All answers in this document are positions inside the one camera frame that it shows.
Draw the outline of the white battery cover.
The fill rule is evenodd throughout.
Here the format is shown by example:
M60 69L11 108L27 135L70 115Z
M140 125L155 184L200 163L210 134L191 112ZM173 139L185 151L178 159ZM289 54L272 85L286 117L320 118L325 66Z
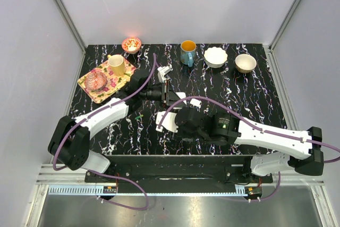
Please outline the white battery cover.
M190 100L190 104L193 105L193 106L200 107L202 102L198 99L193 98L193 99Z

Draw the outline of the white remote control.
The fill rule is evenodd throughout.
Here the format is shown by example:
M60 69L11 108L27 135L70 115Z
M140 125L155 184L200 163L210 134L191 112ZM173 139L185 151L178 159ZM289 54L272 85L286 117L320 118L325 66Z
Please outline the white remote control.
M173 102L173 104L180 100L180 99L183 99L186 97L186 94L183 93L183 92L173 92L173 95L172 95L172 99L171 101ZM182 101L182 102L179 102L175 107L184 107L186 106L186 101Z

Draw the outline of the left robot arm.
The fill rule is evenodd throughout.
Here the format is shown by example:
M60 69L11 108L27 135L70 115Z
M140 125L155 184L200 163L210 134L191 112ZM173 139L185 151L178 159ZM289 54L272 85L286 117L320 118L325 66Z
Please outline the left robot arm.
M175 92L169 80L151 85L151 76L146 70L136 70L130 81L106 104L76 118L62 117L48 145L53 161L60 161L73 171L96 171L97 177L104 182L113 180L115 169L110 166L110 160L90 150L90 140L108 125L135 112L145 100L158 101L169 107L186 96L184 92Z

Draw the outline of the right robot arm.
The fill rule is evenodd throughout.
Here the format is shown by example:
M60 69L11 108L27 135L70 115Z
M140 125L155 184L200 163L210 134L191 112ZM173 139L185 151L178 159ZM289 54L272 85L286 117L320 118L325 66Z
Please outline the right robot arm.
M201 137L216 146L250 145L271 149L269 156L254 156L242 168L242 178L254 182L260 176L276 171L294 170L298 174L321 176L324 154L321 151L322 130L286 130L253 122L247 118L218 112L207 116L194 108L183 108L174 123L180 134Z

